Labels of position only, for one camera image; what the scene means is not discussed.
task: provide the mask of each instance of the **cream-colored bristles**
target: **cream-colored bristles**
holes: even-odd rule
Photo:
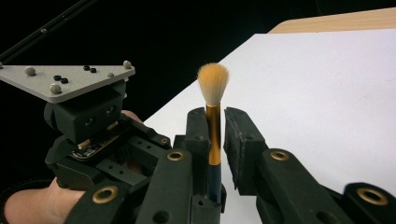
[[[198,82],[207,105],[219,105],[228,83],[228,70],[219,63],[207,63],[198,71]]]

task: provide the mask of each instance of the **brush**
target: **brush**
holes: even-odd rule
[[[206,121],[210,137],[208,196],[213,202],[221,199],[220,102],[228,83],[228,70],[219,63],[207,63],[198,71],[198,82],[206,101]]]

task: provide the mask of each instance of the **wooden table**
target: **wooden table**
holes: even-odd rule
[[[283,21],[269,34],[396,28],[396,7]]]

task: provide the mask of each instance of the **brass insert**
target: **brass insert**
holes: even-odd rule
[[[358,195],[367,203],[381,206],[388,204],[387,196],[376,189],[360,188],[357,189],[357,192]]]
[[[277,161],[286,161],[289,159],[289,154],[283,151],[273,151],[271,157]]]
[[[170,152],[168,154],[169,161],[181,161],[184,157],[184,154],[178,151]]]
[[[94,203],[108,203],[117,197],[119,189],[116,186],[106,186],[97,190],[92,195],[92,201]]]

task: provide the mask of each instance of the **skin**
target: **skin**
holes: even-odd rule
[[[142,122],[134,112],[121,112]],[[131,161],[124,165],[139,171],[138,165]],[[11,195],[5,205],[6,219],[10,224],[61,224],[83,194],[84,191],[59,188],[55,177],[47,188],[26,189]]]

